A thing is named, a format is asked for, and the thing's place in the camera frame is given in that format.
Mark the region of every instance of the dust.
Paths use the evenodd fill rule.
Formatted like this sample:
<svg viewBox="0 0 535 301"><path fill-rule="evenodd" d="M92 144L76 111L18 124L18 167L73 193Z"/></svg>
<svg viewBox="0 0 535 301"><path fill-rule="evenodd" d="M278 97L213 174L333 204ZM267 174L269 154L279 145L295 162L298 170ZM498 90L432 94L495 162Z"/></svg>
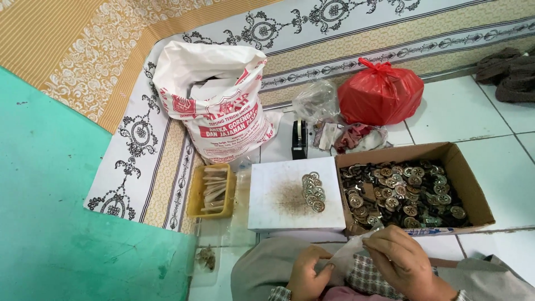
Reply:
<svg viewBox="0 0 535 301"><path fill-rule="evenodd" d="M276 188L275 209L286 216L306 216L315 213L303 197L301 182L282 183Z"/></svg>

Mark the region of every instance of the white plastic sack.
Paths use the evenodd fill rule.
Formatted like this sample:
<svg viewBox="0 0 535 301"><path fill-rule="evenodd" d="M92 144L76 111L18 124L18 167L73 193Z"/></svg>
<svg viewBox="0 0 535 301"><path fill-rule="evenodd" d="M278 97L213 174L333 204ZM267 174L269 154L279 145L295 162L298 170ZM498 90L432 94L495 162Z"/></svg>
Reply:
<svg viewBox="0 0 535 301"><path fill-rule="evenodd" d="M258 98L265 63L265 54L252 47L171 41L160 54L153 81L165 110L184 122L201 156L226 163L276 134ZM188 99L193 82L212 76L238 80L210 99Z"/></svg>

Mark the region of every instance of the hand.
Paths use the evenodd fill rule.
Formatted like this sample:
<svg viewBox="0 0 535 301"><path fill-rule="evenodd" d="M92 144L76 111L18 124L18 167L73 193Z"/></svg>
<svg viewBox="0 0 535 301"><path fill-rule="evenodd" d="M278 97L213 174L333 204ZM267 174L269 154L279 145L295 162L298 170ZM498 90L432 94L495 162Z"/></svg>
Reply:
<svg viewBox="0 0 535 301"><path fill-rule="evenodd" d="M401 228L390 225L363 239L363 244L383 278L410 300L450 301L457 297L457 291L433 274L420 244Z"/></svg>
<svg viewBox="0 0 535 301"><path fill-rule="evenodd" d="M316 275L314 266L320 259L330 259L333 255L318 246L309 246L303 250L294 262L290 281L286 286L292 291L292 301L316 300L327 286L334 269L333 264L326 265Z"/></svg>

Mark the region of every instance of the white box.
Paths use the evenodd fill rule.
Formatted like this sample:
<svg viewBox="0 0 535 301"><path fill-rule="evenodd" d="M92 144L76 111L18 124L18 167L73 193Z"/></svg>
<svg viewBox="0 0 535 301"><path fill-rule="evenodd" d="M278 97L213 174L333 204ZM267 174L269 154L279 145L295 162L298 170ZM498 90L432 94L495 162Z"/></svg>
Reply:
<svg viewBox="0 0 535 301"><path fill-rule="evenodd" d="M302 177L319 173L325 210L314 212L302 196ZM346 228L334 157L253 164L248 229L340 232Z"/></svg>

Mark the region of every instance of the pink fabric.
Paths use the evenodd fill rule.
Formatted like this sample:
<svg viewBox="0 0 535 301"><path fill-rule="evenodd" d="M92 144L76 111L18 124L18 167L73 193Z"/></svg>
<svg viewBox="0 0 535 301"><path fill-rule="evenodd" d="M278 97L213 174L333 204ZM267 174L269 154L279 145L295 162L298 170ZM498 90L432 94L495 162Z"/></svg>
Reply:
<svg viewBox="0 0 535 301"><path fill-rule="evenodd" d="M380 295L365 296L349 287L335 287L327 291L323 301L394 301Z"/></svg>

